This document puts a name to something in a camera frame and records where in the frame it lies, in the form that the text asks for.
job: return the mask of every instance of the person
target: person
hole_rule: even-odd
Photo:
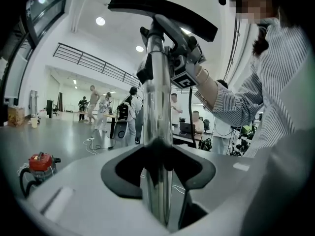
[[[136,113],[141,110],[142,100],[138,98],[137,93],[138,89],[136,87],[132,87],[129,91],[130,96],[125,100],[125,103],[128,104],[128,129],[129,134],[126,135],[127,146],[135,145],[136,138]]]
[[[253,44],[251,74],[234,94],[215,82],[207,70],[195,66],[196,96],[213,115],[231,126],[249,124],[261,107],[263,119],[251,146],[243,155],[255,157],[260,148],[273,146],[295,131],[280,93],[302,67],[310,44],[302,29],[288,21],[279,0],[232,0],[236,11],[258,23]]]
[[[86,100],[85,96],[83,96],[83,99],[79,101],[79,111],[84,112],[86,107],[88,105],[88,101]],[[79,121],[84,120],[84,114],[79,115]]]
[[[112,94],[110,92],[107,92],[105,97],[101,97],[99,102],[99,110],[97,113],[97,121],[95,122],[95,129],[99,129],[107,132],[106,130],[106,123],[107,123],[107,117],[104,114],[108,114],[110,111],[110,104],[112,103],[110,101],[110,97],[112,97]]]
[[[221,83],[221,85],[228,89],[228,85],[224,80],[217,80],[217,82]],[[215,118],[211,152],[226,155],[233,135],[232,133],[233,131],[231,125],[225,123],[220,118]]]
[[[182,114],[182,106],[177,100],[177,94],[171,94],[171,114],[172,114],[172,125],[178,127],[179,114]]]
[[[196,133],[202,134],[203,132],[205,132],[203,121],[199,119],[199,111],[193,111],[191,118],[192,124],[195,125]]]
[[[99,92],[97,92],[95,90],[95,87],[92,85],[90,86],[90,90],[92,91],[91,93],[91,97],[90,97],[90,105],[89,105],[89,109],[88,109],[88,117],[89,117],[89,122],[87,124],[92,124],[92,119],[95,122],[95,117],[93,116],[93,110],[96,107],[96,104],[98,102],[98,100],[100,99],[100,94]]]

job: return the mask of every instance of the floor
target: floor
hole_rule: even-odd
[[[100,145],[103,148],[114,146],[121,148],[125,142],[115,142],[109,139],[111,123],[107,123],[107,133],[94,130],[93,125],[86,125],[86,122],[79,122],[78,115],[72,113],[61,113],[53,118],[42,117],[38,128],[32,128],[30,124],[20,127],[5,126],[0,128],[1,154],[0,161],[2,169],[11,185],[14,195],[23,197],[17,170],[28,162],[28,159],[41,151],[59,157],[61,163],[57,164],[57,169],[61,170],[69,163],[87,156],[94,156],[87,152],[86,145],[83,144],[89,137],[94,137],[93,146]],[[106,150],[97,150],[99,153],[106,153]],[[26,174],[28,179],[24,179],[24,186],[27,180],[32,180],[30,174]],[[173,173],[173,184],[182,187],[175,173]],[[170,232],[177,231],[178,219],[184,201],[183,189],[173,188],[172,205],[168,229]]]

